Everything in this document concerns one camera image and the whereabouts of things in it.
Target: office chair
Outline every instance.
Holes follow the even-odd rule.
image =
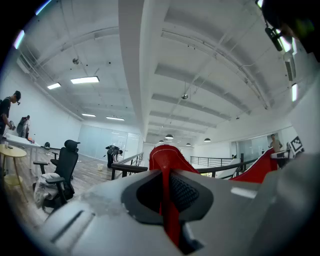
[[[51,153],[54,154],[54,159],[50,159],[50,162],[51,162],[53,165],[57,166],[57,165],[58,165],[57,155],[59,155],[59,153],[56,153],[56,152],[51,152]]]
[[[71,176],[74,172],[77,160],[78,160],[78,148],[77,145],[80,142],[68,139],[65,141],[63,148],[60,150],[60,156],[57,160],[57,165],[55,173],[59,174],[59,178],[49,178],[45,181],[48,184],[56,184],[58,188],[58,194],[52,200],[44,200],[42,207],[58,208],[67,203],[67,200],[74,196],[75,190],[71,185]],[[39,165],[41,173],[45,174],[45,166],[48,165],[47,162],[34,161],[34,165]],[[36,183],[32,185],[33,190],[35,190]]]

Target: red object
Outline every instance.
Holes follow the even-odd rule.
[[[267,173],[277,170],[277,160],[270,158],[275,150],[268,149],[246,172],[230,181],[262,183]]]
[[[172,169],[180,169],[192,173],[199,173],[184,158],[179,149],[170,145],[155,147],[150,153],[149,169],[162,171],[163,198],[160,214],[163,216],[164,230],[174,244],[179,246],[180,224],[179,212],[170,200],[169,177]]]

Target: white bucket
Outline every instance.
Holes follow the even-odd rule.
[[[98,163],[98,171],[102,171],[104,168],[103,163]]]

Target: chair headrest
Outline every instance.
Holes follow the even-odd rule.
[[[77,146],[78,144],[80,144],[80,142],[76,142],[74,140],[68,139],[65,141],[64,146],[71,151],[76,151],[77,150]]]

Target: wooden side table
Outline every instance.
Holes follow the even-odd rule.
[[[5,183],[7,183],[8,185],[12,185],[12,186],[19,185],[21,188],[22,194],[24,195],[25,200],[28,202],[28,199],[25,195],[24,189],[21,184],[22,178],[18,174],[18,169],[17,169],[17,164],[16,164],[16,158],[25,157],[27,155],[27,152],[22,150],[21,148],[18,148],[15,146],[12,146],[12,147],[13,148],[6,148],[5,144],[0,144],[0,154],[3,155],[2,173],[1,173],[2,187],[3,187],[3,189],[5,188]],[[13,158],[16,177],[14,175],[10,175],[10,174],[4,176],[6,157]]]

